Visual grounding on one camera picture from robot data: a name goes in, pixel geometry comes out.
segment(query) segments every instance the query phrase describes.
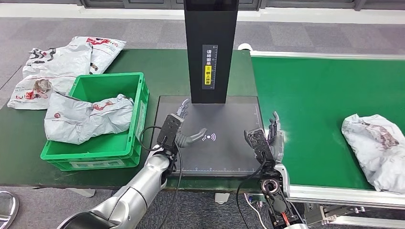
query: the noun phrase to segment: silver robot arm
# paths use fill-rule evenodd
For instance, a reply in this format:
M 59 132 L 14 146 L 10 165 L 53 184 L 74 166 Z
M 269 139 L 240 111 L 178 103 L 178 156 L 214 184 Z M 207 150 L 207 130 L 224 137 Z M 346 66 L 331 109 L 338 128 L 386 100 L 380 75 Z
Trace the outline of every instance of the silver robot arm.
M 167 180 L 162 180 L 162 174 L 169 164 L 167 156 L 153 155 L 114 196 L 88 212 L 69 217 L 58 229 L 134 229 L 156 195 L 165 188 Z
M 207 131 L 204 128 L 195 135 L 183 135 L 180 132 L 183 121 L 181 113 L 180 116 L 167 115 L 162 127 L 159 127 L 158 145 L 147 149 L 151 151 L 150 157 L 128 184 L 95 208 L 69 217 L 58 229 L 134 229 L 156 195 L 166 187 L 168 175 L 176 170 L 178 147 L 191 145 Z

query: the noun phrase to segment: wireless charging symbol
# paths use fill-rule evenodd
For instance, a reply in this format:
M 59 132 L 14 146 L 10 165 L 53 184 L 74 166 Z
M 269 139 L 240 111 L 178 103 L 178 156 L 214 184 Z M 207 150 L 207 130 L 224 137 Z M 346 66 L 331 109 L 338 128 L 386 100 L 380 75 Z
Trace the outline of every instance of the wireless charging symbol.
M 216 135 L 215 135 L 215 133 L 212 133 L 212 134 L 210 134 L 210 135 L 205 135 L 203 138 L 202 138 L 202 141 L 205 141 L 205 140 L 212 140 L 213 142 L 216 140 Z

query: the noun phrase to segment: red cable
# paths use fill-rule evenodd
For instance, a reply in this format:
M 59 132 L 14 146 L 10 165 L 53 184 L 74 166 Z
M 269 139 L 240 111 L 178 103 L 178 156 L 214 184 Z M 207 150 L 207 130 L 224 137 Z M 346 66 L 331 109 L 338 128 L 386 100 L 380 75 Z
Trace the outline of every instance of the red cable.
M 282 212 L 281 215 L 283 216 L 283 219 L 284 219 L 284 221 L 285 221 L 285 223 L 286 223 L 286 226 L 287 226 L 287 227 L 290 226 L 290 222 L 288 221 L 288 218 L 287 218 L 286 213 L 285 213 L 285 212 Z

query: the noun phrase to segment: cable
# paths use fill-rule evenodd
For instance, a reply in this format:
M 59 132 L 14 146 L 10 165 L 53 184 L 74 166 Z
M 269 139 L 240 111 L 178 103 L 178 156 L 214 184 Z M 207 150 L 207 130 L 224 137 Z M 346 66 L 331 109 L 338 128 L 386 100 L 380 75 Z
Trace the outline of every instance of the cable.
M 264 229 L 267 229 L 267 228 L 265 227 L 265 224 L 264 224 L 263 221 L 262 221 L 262 217 L 260 216 L 259 211 L 258 211 L 256 208 L 254 208 L 254 207 L 252 206 L 252 204 L 249 202 L 249 200 L 247 199 L 246 193 L 244 193 L 244 195 L 245 195 L 245 199 L 246 199 L 247 204 L 248 204 L 248 205 L 257 213 L 257 215 L 259 216 L 259 220 L 260 220 L 260 223 L 262 224 L 262 227 L 263 227 Z
M 256 170 L 252 175 L 250 175 L 250 176 L 248 176 L 246 179 L 244 179 L 244 180 L 239 184 L 238 189 L 236 190 L 236 205 L 238 206 L 239 213 L 241 214 L 242 219 L 243 219 L 243 222 L 245 223 L 247 229 L 249 229 L 249 226 L 247 225 L 246 220 L 245 220 L 245 217 L 243 216 L 243 213 L 242 213 L 242 211 L 240 210 L 240 206 L 239 206 L 239 198 L 238 198 L 238 196 L 239 196 L 239 190 L 240 190 L 240 188 L 242 187 L 242 185 L 243 185 L 247 180 L 249 180 L 249 179 L 251 179 L 252 177 L 254 177 L 254 176 L 262 169 L 262 167 L 265 165 L 265 163 L 266 163 L 266 161 L 263 160 L 263 162 L 262 162 L 262 164 L 259 166 L 259 168 L 257 168 L 257 170 Z
M 139 138 L 140 138 L 140 145 L 142 146 L 142 148 L 144 148 L 146 151 L 153 151 L 153 150 L 157 150 L 157 149 L 159 149 L 159 148 L 161 148 L 162 147 L 162 145 L 164 145 L 165 143 L 166 143 L 166 141 L 167 141 L 167 137 L 165 136 L 164 137 L 164 139 L 163 139 L 163 142 L 160 144 L 160 145 L 158 145 L 159 147 L 153 147 L 153 148 L 147 148 L 144 144 L 143 144 L 143 133 L 146 131 L 146 130 L 148 130 L 148 129 L 151 129 L 151 128 L 153 128 L 153 129 L 162 129 L 162 127 L 160 127 L 160 126 L 157 126 L 157 125 L 153 125 L 153 126 L 149 126 L 149 127 L 146 127 L 145 129 L 143 129 L 142 130 L 142 132 L 140 132 L 140 134 L 139 134 Z
M 304 223 L 304 220 L 302 219 L 301 214 L 298 212 L 298 210 L 297 210 L 297 208 L 295 207 L 295 205 L 294 205 L 292 202 L 290 202 L 290 204 L 291 204 L 292 207 L 295 209 L 295 211 L 296 211 L 296 213 L 297 213 L 297 215 L 298 215 L 298 218 L 301 220 L 301 222 Z
M 281 213 L 281 216 L 283 217 L 283 220 L 284 220 L 284 222 L 286 223 L 286 226 L 289 227 L 291 224 L 290 224 L 290 222 L 288 221 L 287 214 L 286 214 L 285 212 L 282 212 L 282 213 Z
M 175 144 L 176 144 L 176 147 L 177 147 L 177 149 L 178 149 L 178 151 L 179 151 L 179 158 L 180 158 L 180 176 L 179 176 L 179 181 L 177 182 L 176 191 L 174 192 L 173 200 L 171 201 L 171 204 L 170 204 L 170 208 L 171 208 L 171 209 L 173 209 L 173 206 L 174 206 L 174 203 L 175 203 L 175 200 L 176 200 L 176 197 L 177 197 L 177 192 L 179 191 L 181 177 L 182 177 L 182 175 L 183 175 L 183 159 L 182 159 L 182 157 L 181 157 L 181 152 L 180 152 L 179 146 L 177 145 L 176 142 L 175 142 Z M 169 214 L 166 214 L 165 217 L 163 218 L 163 221 L 162 221 L 162 223 L 160 224 L 159 229 L 161 229 L 161 228 L 163 227 L 163 225 L 165 224 L 168 215 L 169 215 Z

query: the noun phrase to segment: package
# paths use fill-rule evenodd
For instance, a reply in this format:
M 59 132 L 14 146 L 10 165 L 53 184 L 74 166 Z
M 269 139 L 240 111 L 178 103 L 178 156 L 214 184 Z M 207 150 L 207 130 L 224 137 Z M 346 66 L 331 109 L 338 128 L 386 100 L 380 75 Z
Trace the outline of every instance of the package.
M 33 49 L 22 69 L 23 80 L 15 86 L 7 106 L 27 110 L 47 109 L 52 91 L 67 94 L 77 76 L 89 74 L 91 52 L 92 47 L 88 43 L 47 51 Z
M 45 115 L 46 138 L 81 144 L 91 137 L 129 129 L 134 102 L 119 94 L 116 98 L 89 103 L 52 93 Z
M 397 125 L 378 114 L 354 114 L 341 131 L 375 190 L 405 194 L 405 137 Z
M 118 56 L 126 42 L 98 37 L 73 37 L 69 44 L 83 45 L 84 43 L 90 43 L 93 46 L 90 74 L 102 74 Z

